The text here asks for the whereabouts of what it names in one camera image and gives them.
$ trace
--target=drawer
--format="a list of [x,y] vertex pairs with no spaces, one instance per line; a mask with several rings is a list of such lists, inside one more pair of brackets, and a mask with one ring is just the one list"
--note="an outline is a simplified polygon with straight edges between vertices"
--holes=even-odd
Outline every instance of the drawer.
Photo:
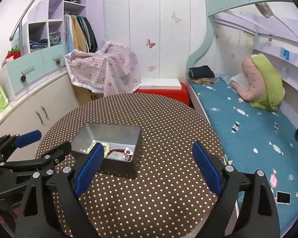
[[45,75],[41,51],[35,51],[7,63],[7,70],[13,92],[16,93],[31,82]]
[[68,54],[66,44],[60,44],[41,50],[43,63],[46,73],[57,70],[59,67],[65,66],[64,56]]

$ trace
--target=open tin box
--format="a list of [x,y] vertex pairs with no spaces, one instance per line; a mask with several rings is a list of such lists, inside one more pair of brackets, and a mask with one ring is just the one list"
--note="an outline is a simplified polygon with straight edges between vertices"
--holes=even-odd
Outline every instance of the open tin box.
[[110,150],[125,151],[127,149],[126,152],[133,153],[130,161],[124,158],[125,152],[110,153],[104,158],[98,169],[99,173],[128,179],[137,178],[142,157],[142,135],[139,126],[88,122],[72,141],[73,157],[77,159],[88,154],[96,142],[107,143]]

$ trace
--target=pink checkered cloth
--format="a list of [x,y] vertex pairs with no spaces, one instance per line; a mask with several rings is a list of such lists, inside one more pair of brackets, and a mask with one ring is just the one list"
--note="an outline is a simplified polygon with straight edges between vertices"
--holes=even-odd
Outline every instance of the pink checkered cloth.
[[104,96],[133,93],[141,84],[135,53],[108,41],[96,53],[74,50],[65,62],[73,85]]

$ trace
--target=round table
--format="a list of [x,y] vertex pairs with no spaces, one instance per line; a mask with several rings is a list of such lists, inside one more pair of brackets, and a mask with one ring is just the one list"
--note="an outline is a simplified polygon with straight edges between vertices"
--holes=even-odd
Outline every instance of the round table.
[[[60,119],[42,139],[37,157],[66,140],[71,142],[86,122],[138,125],[143,137],[136,179],[96,173],[88,192],[80,197],[101,237],[183,237],[194,228],[198,231],[216,197],[192,157],[193,142],[200,140],[223,162],[218,137],[199,113],[153,94],[100,98]],[[56,171],[74,162],[68,155]],[[64,231],[72,235],[57,194],[54,200]]]

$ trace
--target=white pillow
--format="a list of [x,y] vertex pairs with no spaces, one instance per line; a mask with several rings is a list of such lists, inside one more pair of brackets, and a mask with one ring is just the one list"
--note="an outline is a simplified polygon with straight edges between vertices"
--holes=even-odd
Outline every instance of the white pillow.
[[237,74],[233,77],[231,77],[230,79],[231,81],[234,81],[238,84],[240,84],[241,86],[243,86],[246,90],[248,90],[250,88],[248,80],[244,74],[244,72]]

